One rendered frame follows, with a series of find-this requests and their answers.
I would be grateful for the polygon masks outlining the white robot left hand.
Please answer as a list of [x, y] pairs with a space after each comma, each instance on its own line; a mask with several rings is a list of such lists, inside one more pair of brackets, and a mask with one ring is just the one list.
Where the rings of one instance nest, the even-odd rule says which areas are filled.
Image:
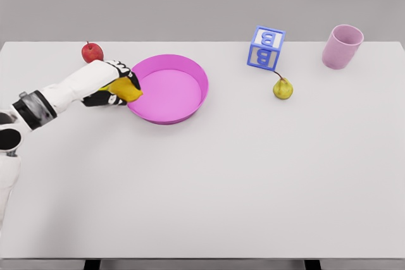
[[128, 77], [137, 89], [141, 89], [136, 74], [120, 61], [95, 60], [75, 73], [68, 76], [63, 83], [73, 90], [85, 106], [125, 106], [128, 102], [107, 91], [99, 91], [101, 87], [118, 78]]

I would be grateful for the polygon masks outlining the yellow lemon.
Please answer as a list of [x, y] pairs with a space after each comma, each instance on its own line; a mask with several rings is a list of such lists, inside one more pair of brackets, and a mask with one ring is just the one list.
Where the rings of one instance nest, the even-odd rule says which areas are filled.
[[118, 78], [99, 91], [107, 91], [126, 102], [134, 102], [143, 95], [141, 89], [137, 89], [128, 77]]

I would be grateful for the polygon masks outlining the magenta round plate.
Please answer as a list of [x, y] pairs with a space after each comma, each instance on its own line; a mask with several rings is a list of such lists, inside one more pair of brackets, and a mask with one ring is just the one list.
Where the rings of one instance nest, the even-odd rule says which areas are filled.
[[159, 125], [172, 125], [190, 118], [205, 101], [209, 81], [195, 61], [176, 54], [160, 54], [137, 63], [143, 95], [128, 103], [138, 117]]

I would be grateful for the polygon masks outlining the red apple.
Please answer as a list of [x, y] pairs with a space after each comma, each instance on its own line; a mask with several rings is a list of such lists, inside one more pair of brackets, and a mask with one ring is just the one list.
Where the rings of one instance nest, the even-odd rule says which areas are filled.
[[95, 60], [104, 60], [104, 53], [101, 47], [93, 42], [86, 42], [86, 45], [81, 50], [82, 58], [86, 63], [91, 63]]

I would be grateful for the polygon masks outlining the blue letter block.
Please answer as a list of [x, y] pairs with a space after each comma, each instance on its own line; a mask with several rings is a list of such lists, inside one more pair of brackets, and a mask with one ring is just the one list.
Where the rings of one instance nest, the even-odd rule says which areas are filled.
[[275, 71], [286, 32], [258, 25], [252, 37], [247, 65]]

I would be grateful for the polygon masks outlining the green-yellow pear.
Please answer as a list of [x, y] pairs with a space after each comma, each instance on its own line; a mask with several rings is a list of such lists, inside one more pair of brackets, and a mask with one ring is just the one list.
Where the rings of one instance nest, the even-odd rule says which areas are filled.
[[274, 73], [279, 76], [279, 80], [273, 86], [273, 94], [281, 100], [289, 99], [294, 92], [292, 84], [278, 72]]

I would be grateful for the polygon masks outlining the pale pink cup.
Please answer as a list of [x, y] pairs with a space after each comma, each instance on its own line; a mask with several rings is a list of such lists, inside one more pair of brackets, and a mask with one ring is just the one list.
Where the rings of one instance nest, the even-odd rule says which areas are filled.
[[333, 28], [322, 52], [323, 64], [334, 70], [345, 68], [364, 41], [362, 31], [352, 25]]

